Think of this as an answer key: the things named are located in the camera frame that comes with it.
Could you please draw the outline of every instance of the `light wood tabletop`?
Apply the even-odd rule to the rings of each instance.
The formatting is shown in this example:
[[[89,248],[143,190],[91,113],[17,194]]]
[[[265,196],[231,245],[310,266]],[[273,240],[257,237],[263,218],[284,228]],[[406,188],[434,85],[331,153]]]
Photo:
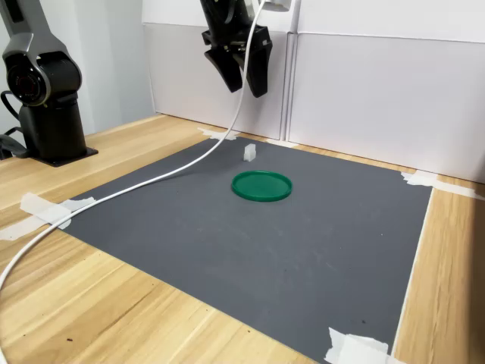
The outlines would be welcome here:
[[[20,210],[25,193],[65,201],[207,139],[197,127],[222,130],[157,116],[88,136],[88,145],[100,153],[61,168],[31,159],[0,162],[0,229],[27,217]],[[296,148],[414,173],[323,149]],[[397,359],[408,364],[485,362],[484,222],[485,202],[433,191]],[[0,241],[0,268],[43,229]],[[7,279],[0,293],[0,345],[10,363],[312,362],[59,230],[28,252]]]

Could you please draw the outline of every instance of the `dark gray mat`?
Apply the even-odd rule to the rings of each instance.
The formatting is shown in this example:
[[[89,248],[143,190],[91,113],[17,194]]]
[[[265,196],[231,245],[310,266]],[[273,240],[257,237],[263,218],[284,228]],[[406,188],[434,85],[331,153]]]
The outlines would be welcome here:
[[[215,142],[78,197],[171,171]],[[251,163],[242,161],[249,143]],[[293,194],[234,195],[233,177],[259,169],[285,174]],[[186,173],[80,214],[66,232],[323,362],[329,327],[393,345],[430,192],[396,171],[239,138]]]

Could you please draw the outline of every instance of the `green lid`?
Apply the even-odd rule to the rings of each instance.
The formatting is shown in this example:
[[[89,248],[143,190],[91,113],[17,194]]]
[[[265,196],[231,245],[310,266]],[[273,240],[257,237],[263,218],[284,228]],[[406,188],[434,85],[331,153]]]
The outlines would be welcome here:
[[[272,202],[287,198],[293,190],[291,180],[282,174],[267,171],[249,171],[233,179],[233,191],[243,199]]]

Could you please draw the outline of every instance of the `masking tape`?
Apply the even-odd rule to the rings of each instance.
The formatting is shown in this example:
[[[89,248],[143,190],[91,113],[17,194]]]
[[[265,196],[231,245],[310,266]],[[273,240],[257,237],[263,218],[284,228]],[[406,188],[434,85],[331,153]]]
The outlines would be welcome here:
[[[404,180],[412,186],[429,186],[434,187],[437,190],[454,193],[461,196],[471,197],[472,199],[481,199],[485,201],[485,197],[480,196],[471,188],[456,186],[454,184],[447,184],[438,180],[438,175],[425,171],[416,171],[415,174],[409,174],[402,172],[401,175]]]
[[[369,337],[344,335],[329,328],[332,348],[325,360],[330,364],[404,364],[387,355],[389,346]]]
[[[221,140],[224,138],[224,135],[226,134],[225,131],[219,133],[218,131],[208,130],[202,127],[198,127],[197,129],[203,132],[204,135],[209,136],[210,137],[209,139]],[[226,140],[236,140],[238,135],[239,135],[239,131],[232,130],[230,131],[229,135],[227,135]]]
[[[299,146],[297,143],[285,142],[283,140],[266,139],[266,143],[274,144],[275,146],[285,146],[286,148],[295,148]]]
[[[22,197],[20,208],[25,212],[30,213],[32,216],[0,231],[0,240],[17,240],[32,233],[45,224],[54,224],[56,221],[70,215],[71,212],[79,210],[93,202],[95,202],[95,199],[91,197],[80,201],[69,199],[56,205],[55,203],[49,202],[33,193],[26,193]],[[69,225],[70,220],[63,223],[59,228],[64,230]]]

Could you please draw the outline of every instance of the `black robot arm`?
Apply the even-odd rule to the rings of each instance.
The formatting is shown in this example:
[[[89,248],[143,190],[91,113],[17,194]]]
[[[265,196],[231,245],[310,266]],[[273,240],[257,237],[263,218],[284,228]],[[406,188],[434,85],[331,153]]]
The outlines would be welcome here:
[[[80,69],[49,29],[39,0],[0,0],[10,36],[3,54],[8,87],[23,106],[28,155],[59,166],[95,154],[86,148],[77,91]]]
[[[268,92],[268,64],[273,48],[267,27],[257,26],[246,49],[251,19],[244,0],[201,0],[209,30],[202,38],[211,49],[205,57],[217,68],[233,93],[243,87],[239,68],[249,52],[248,83],[255,97]]]

